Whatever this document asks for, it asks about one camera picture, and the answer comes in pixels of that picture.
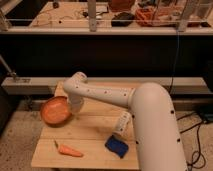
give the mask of orange bowl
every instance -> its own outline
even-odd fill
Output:
[[[42,120],[50,125],[61,124],[72,114],[69,112],[67,97],[56,96],[48,99],[40,110]]]

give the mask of floor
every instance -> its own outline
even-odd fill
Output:
[[[2,136],[0,137],[0,170],[1,171],[51,171],[48,168],[32,168],[30,163],[39,139],[42,121],[39,116],[39,105],[35,105],[31,111],[26,110],[25,102],[22,102],[13,113]],[[176,112],[177,118],[188,112]],[[180,130],[199,122],[197,116],[191,116],[178,121]],[[200,129],[202,153],[207,164],[200,171],[213,170],[213,124],[202,125]],[[182,134],[182,141],[186,158],[191,159],[191,154],[197,149],[196,128]]]

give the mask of blue sponge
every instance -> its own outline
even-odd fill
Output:
[[[116,139],[113,135],[109,137],[105,143],[105,147],[108,148],[108,150],[116,153],[120,158],[123,158],[129,149],[127,144]]]

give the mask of carrot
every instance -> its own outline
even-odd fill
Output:
[[[69,156],[73,156],[73,157],[83,157],[84,156],[84,154],[81,153],[80,151],[77,151],[77,150],[70,148],[63,144],[58,145],[58,143],[56,141],[54,141],[54,142],[55,142],[55,146],[60,154],[69,155]]]

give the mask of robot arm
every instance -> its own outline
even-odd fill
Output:
[[[136,89],[86,84],[78,72],[64,83],[72,112],[78,112],[83,97],[125,107],[133,115],[139,166],[142,171],[187,171],[174,107],[168,92],[156,83]]]

